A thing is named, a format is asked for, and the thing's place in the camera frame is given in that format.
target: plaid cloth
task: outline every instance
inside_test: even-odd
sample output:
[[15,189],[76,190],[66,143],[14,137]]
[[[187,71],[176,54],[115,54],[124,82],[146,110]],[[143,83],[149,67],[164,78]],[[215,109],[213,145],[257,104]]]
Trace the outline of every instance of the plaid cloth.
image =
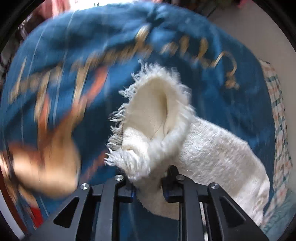
[[273,176],[274,196],[270,201],[269,207],[265,212],[263,222],[261,224],[261,227],[265,227],[271,216],[274,214],[275,209],[281,206],[286,198],[289,176],[292,169],[292,161],[288,151],[285,108],[279,78],[270,63],[261,60],[259,62],[262,66],[270,96],[276,140]]

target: metal bolt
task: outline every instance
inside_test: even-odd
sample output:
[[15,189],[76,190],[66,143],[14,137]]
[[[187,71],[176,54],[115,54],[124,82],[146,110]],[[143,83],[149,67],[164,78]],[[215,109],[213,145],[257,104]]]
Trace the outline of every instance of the metal bolt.
[[88,184],[88,183],[82,183],[82,184],[80,185],[80,188],[81,188],[82,190],[86,190],[86,189],[89,188],[89,184]]
[[177,176],[176,176],[176,179],[177,179],[178,181],[183,181],[183,180],[185,179],[185,177],[184,177],[183,175],[177,175]]
[[211,187],[212,189],[218,189],[220,186],[219,186],[218,183],[211,183],[211,184],[210,184],[210,187]]
[[116,181],[121,181],[123,179],[123,175],[116,175],[114,178]]

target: blue bedding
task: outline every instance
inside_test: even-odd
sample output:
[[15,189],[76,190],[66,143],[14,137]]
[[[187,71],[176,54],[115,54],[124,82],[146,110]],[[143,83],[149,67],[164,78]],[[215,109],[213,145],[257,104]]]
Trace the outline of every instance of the blue bedding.
[[[131,54],[126,47],[134,48],[137,32],[146,25],[149,28],[146,49]],[[207,46],[204,53],[201,43]],[[131,73],[140,70],[138,60],[144,59],[147,63],[157,62],[177,69],[182,82],[192,90],[192,105],[197,115],[248,142],[265,166],[271,184],[269,200],[272,199],[275,126],[260,63],[244,45],[204,17],[165,4],[91,8],[63,14],[35,29],[19,48],[4,86],[0,149],[5,150],[11,142],[37,148],[35,112],[36,102],[40,103],[41,83],[37,82],[35,90],[30,88],[36,80],[34,74],[49,69],[56,71],[60,66],[59,79],[53,74],[46,86],[50,101],[47,127],[54,130],[73,104],[77,85],[74,63],[86,65],[90,56],[106,53],[115,53],[117,59],[110,62],[106,57],[106,61],[96,57],[97,65],[88,70],[82,95],[90,90],[96,68],[107,66],[108,76],[72,133],[82,160],[81,182],[86,180],[96,185],[115,174],[115,168],[103,165],[93,172],[89,170],[93,170],[94,160],[106,152],[105,144],[111,135],[110,113],[125,101],[118,91],[132,84]],[[214,65],[221,53],[230,53],[233,58],[225,55]],[[236,84],[229,87],[226,82],[228,73],[234,69],[233,59],[237,69],[232,80]],[[39,193],[34,196],[44,219],[62,202]],[[121,240],[177,239],[177,221],[152,215],[138,202],[123,205],[121,219],[124,220]]]

